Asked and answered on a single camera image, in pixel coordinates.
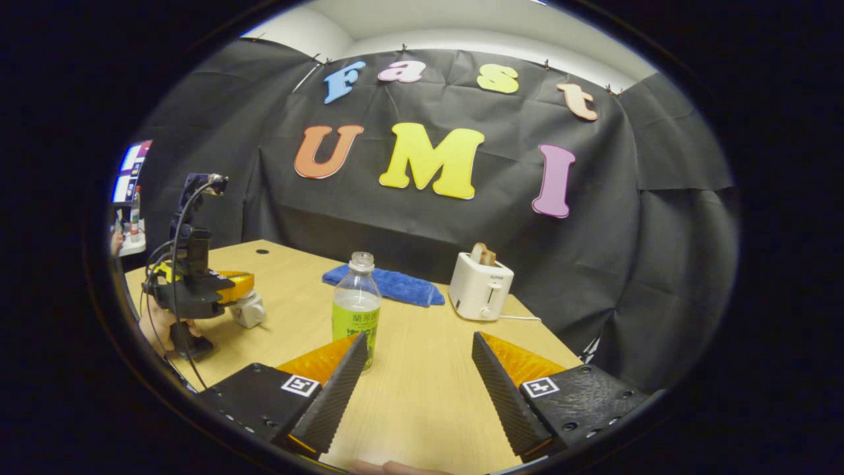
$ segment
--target white cord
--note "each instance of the white cord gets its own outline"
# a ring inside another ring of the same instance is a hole
[[[514,319],[514,320],[539,320],[542,321],[539,317],[514,317],[513,315],[501,315],[498,318],[500,319]]]

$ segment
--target foam letter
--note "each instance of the foam letter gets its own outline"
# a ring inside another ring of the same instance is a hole
[[[378,179],[380,184],[407,187],[410,179],[405,170],[410,162],[410,173],[417,189],[428,186],[442,167],[440,179],[434,182],[435,193],[461,199],[474,197],[472,165],[478,145],[484,142],[482,133],[469,128],[455,128],[434,149],[422,124],[397,123],[392,131],[396,134],[396,146],[387,172]]]
[[[415,83],[422,79],[422,71],[425,70],[425,63],[419,61],[399,61],[390,65],[378,74],[382,81],[395,81],[401,83]]]
[[[598,118],[598,113],[590,111],[586,107],[586,101],[593,101],[592,95],[583,92],[579,85],[557,85],[557,89],[565,93],[565,104],[578,117],[586,120],[595,120]]]
[[[355,64],[340,69],[337,73],[326,76],[325,82],[328,84],[328,97],[325,98],[325,103],[328,104],[339,97],[347,95],[352,90],[350,84],[358,80],[357,70],[364,66],[366,66],[366,63],[358,61]]]
[[[533,210],[543,215],[565,218],[569,215],[565,189],[569,182],[569,166],[575,162],[575,156],[556,145],[542,144],[539,151],[545,156],[545,170],[542,190],[533,201]]]
[[[478,84],[484,89],[510,94],[519,89],[519,83],[514,79],[517,77],[519,73],[513,68],[499,64],[485,64],[480,67]]]
[[[325,163],[317,163],[314,160],[317,156],[317,150],[322,143],[322,139],[331,132],[331,128],[324,125],[306,128],[305,140],[302,141],[302,146],[296,153],[296,161],[294,162],[296,173],[305,178],[332,176],[346,162],[349,149],[352,148],[352,141],[363,131],[364,128],[360,125],[344,125],[338,128],[337,133],[340,135],[340,139],[337,141],[337,146],[334,147],[331,158]]]

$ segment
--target blue letter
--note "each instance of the blue letter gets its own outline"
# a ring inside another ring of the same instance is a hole
[[[358,61],[351,66],[340,69],[337,73],[326,76],[325,82],[328,83],[328,97],[325,98],[325,103],[328,104],[328,102],[347,95],[352,90],[352,86],[346,83],[352,84],[358,80],[357,69],[363,68],[364,66],[366,66],[366,63]]]

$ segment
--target blue towel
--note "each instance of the blue towel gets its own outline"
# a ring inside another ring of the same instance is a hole
[[[322,281],[336,286],[348,273],[349,266],[344,264],[323,274]],[[444,305],[446,303],[446,298],[442,296],[440,290],[428,281],[406,276],[401,272],[381,269],[373,270],[372,278],[375,279],[381,295],[386,298],[412,303],[420,307]]]

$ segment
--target plastic bottle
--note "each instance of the plastic bottle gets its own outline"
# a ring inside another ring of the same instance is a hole
[[[356,252],[349,261],[349,273],[334,290],[332,309],[333,339],[340,340],[361,331],[366,333],[369,357],[364,370],[372,366],[378,315],[381,312],[381,292],[372,278],[375,258],[372,254]]]
[[[132,235],[133,243],[136,243],[140,236],[138,235],[138,221],[141,218],[141,187],[135,187],[135,195],[132,197],[132,210],[129,211],[129,221],[132,223],[129,227],[129,233]]]

